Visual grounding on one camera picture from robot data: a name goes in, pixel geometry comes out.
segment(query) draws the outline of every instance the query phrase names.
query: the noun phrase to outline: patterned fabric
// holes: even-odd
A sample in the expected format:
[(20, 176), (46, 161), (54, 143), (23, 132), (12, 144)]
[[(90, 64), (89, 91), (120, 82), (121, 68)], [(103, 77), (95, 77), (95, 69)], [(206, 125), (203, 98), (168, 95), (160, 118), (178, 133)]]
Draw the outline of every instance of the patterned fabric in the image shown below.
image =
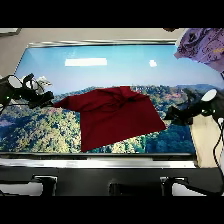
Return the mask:
[(224, 56), (224, 28), (190, 28), (174, 55), (208, 65), (220, 60)]

